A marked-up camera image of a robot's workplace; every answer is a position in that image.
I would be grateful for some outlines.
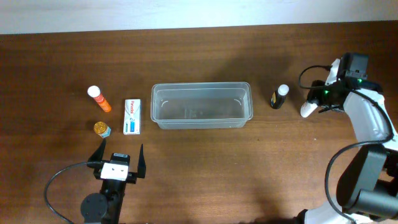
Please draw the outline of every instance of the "white box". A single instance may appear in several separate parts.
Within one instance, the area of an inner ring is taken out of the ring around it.
[[[140,134],[141,100],[124,101],[123,134]]]

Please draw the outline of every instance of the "black bottle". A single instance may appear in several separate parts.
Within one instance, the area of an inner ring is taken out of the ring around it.
[[[279,109],[284,103],[288,92],[289,92],[289,87],[285,84],[281,85],[272,95],[271,107],[273,109]]]

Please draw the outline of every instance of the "plastic container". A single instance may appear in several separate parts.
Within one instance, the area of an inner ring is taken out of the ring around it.
[[[162,129],[241,128],[253,117],[250,85],[156,84],[150,116]]]

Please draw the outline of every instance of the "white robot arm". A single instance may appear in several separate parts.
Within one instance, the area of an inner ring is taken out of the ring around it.
[[[325,108],[322,111],[345,111],[358,142],[380,141],[380,144],[364,144],[339,180],[337,198],[332,201],[351,220],[325,202],[319,208],[302,212],[300,224],[349,224],[353,220],[359,224],[398,219],[397,133],[384,106],[381,87],[366,81],[367,62],[366,55],[345,54],[330,67],[323,67],[330,69],[326,82],[316,80],[311,87],[304,87],[311,90],[300,110],[302,117],[308,117],[319,106]],[[394,177],[392,182],[378,180],[382,169]]]

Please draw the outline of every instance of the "gold jar lid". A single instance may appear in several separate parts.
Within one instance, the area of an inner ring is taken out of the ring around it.
[[[97,134],[102,134],[106,131],[106,128],[108,125],[106,125],[104,122],[100,121],[94,124],[94,131]]]

